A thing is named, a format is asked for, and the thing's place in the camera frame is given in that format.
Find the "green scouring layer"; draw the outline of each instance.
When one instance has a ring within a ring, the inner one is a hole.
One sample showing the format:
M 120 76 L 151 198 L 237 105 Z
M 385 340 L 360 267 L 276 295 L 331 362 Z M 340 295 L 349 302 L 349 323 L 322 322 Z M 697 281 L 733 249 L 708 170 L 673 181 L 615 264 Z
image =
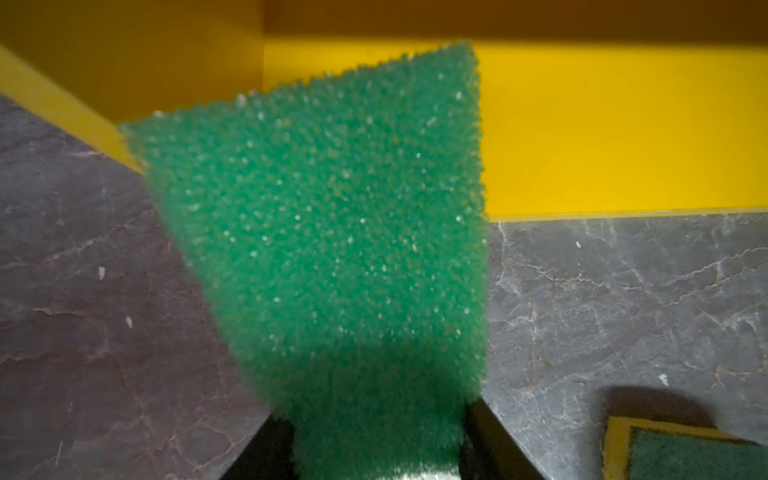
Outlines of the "green scouring layer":
M 457 469 L 488 328 L 476 66 L 461 43 L 124 125 L 304 480 Z
M 634 429 L 630 480 L 765 480 L 768 447 Z

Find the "sponge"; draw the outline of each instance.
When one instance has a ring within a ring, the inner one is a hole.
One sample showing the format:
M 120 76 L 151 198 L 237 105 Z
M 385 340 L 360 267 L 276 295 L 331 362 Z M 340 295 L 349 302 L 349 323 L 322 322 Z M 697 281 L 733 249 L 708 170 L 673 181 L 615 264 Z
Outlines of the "sponge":
M 476 67 L 459 43 L 123 125 L 304 480 L 457 472 L 488 328 Z
M 610 417 L 604 480 L 762 480 L 768 447 L 716 429 Z

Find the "marble countertop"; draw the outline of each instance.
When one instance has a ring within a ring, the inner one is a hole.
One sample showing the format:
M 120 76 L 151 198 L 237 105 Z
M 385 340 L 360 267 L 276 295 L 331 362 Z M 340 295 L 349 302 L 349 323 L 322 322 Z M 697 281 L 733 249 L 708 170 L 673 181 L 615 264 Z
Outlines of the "marble countertop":
M 484 397 L 549 478 L 600 478 L 608 412 L 768 443 L 768 215 L 490 239 Z M 139 176 L 0 99 L 0 477 L 215 480 L 268 414 Z

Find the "black holder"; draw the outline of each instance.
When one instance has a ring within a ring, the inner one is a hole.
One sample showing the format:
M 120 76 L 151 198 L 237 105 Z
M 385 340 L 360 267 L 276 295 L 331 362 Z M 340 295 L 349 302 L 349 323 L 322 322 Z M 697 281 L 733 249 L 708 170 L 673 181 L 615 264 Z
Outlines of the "black holder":
M 545 480 L 482 399 L 467 406 L 464 432 L 462 480 Z M 220 480 L 299 480 L 292 450 L 293 425 L 269 417 Z

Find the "yellow surface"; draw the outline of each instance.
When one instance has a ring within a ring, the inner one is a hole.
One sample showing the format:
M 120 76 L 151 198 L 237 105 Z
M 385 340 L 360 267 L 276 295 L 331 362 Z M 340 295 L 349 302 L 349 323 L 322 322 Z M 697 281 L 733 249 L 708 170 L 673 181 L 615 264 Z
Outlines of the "yellow surface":
M 121 121 L 470 37 L 492 220 L 765 211 L 768 3 L 729 5 L 0 2 L 0 93 L 137 168 Z
M 73 134 L 136 171 L 123 137 L 110 121 L 84 105 L 30 65 L 0 45 L 0 92 L 62 130 Z
M 729 433 L 715 429 L 702 429 L 678 425 L 677 423 L 653 422 L 645 419 L 610 417 L 603 444 L 603 479 L 626 480 L 629 462 L 629 447 L 632 428 L 655 430 L 657 432 L 691 435 L 705 439 L 738 440 Z
M 263 85 L 440 44 L 267 32 Z M 475 49 L 493 220 L 768 210 L 768 48 Z
M 0 94 L 139 170 L 115 127 L 261 88 L 260 0 L 0 2 Z

